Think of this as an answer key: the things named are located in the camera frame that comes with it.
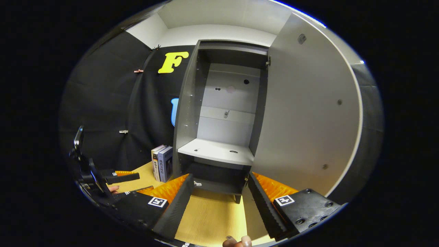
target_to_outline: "open cabinet door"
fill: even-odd
[[[265,113],[252,171],[323,197],[356,154],[362,126],[356,78],[339,49],[311,22],[291,14],[268,50]],[[269,236],[291,227],[250,175],[249,188]]]

